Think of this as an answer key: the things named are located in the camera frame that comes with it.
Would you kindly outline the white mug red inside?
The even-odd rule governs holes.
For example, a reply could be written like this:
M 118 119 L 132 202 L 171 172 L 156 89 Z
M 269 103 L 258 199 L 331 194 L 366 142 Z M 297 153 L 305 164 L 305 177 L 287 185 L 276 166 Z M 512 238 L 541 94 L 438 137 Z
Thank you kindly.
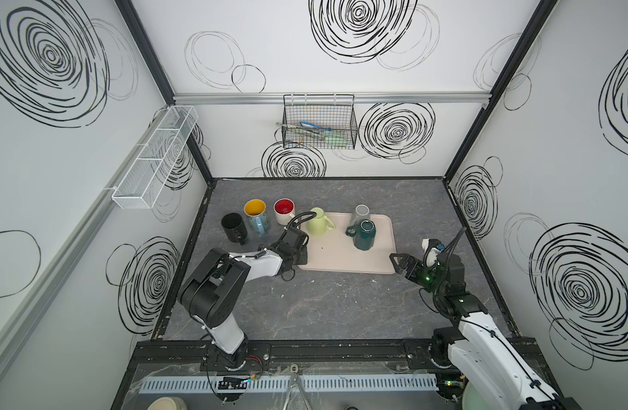
M 289 198 L 281 198 L 274 204 L 276 222 L 282 226 L 287 225 L 295 216 L 295 204 Z

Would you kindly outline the beige plastic tray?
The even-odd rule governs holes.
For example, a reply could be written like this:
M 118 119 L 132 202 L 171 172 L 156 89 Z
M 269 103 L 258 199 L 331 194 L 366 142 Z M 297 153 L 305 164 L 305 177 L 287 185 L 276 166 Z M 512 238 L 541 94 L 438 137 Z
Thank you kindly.
M 327 230 L 322 235 L 312 235 L 307 225 L 301 229 L 309 235 L 307 244 L 308 263 L 299 265 L 303 270 L 339 273 L 394 274 L 389 259 L 396 253 L 392 220 L 387 215 L 372 215 L 376 225 L 376 237 L 373 247 L 368 251 L 357 249 L 353 239 L 345 234 L 350 221 L 349 213 L 327 213 L 336 225 L 334 230 Z

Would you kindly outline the dark green mug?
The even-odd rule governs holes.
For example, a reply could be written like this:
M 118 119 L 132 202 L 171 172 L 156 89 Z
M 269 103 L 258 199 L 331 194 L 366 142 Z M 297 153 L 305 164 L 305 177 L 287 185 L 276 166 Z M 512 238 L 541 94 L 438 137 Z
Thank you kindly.
M 346 235 L 352 238 L 353 246 L 362 251 L 368 251 L 374 246 L 376 233 L 372 220 L 361 220 L 346 229 Z

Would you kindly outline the blue butterfly mug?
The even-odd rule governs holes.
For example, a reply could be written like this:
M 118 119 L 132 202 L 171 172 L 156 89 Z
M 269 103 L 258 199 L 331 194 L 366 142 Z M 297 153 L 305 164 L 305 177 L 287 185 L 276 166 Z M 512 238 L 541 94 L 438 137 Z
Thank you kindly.
M 269 230 L 266 203 L 261 199 L 252 199 L 244 205 L 243 210 L 247 217 L 249 227 L 251 227 L 257 235 L 265 235 Z

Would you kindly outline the black mug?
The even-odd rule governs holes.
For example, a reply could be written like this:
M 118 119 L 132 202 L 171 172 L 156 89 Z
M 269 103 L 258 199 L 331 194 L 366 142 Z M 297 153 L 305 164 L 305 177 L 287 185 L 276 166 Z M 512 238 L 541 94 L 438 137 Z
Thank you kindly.
M 221 219 L 221 226 L 226 237 L 232 243 L 244 245 L 248 241 L 248 232 L 243 217 L 237 213 L 226 214 Z

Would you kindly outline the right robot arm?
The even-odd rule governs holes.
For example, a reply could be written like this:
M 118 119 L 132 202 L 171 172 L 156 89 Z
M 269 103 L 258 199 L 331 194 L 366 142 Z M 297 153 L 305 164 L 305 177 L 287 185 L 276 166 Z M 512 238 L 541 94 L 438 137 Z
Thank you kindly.
M 523 359 L 498 329 L 486 306 L 467 290 L 465 266 L 455 253 L 466 229 L 447 244 L 424 240 L 422 259 L 389 256 L 395 273 L 432 296 L 436 313 L 451 326 L 433 331 L 429 355 L 437 367 L 456 367 L 492 409 L 579 409 Z

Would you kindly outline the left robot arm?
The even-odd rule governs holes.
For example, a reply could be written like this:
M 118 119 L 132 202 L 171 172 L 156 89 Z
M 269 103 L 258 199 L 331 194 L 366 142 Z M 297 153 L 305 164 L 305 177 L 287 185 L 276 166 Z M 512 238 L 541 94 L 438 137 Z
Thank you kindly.
M 211 249 L 185 279 L 178 301 L 211 337 L 225 367 L 241 368 L 248 357 L 247 335 L 233 315 L 245 284 L 258 278 L 282 276 L 307 263 L 309 235 L 300 226 L 316 216 L 313 211 L 296 215 L 276 242 L 253 252 Z

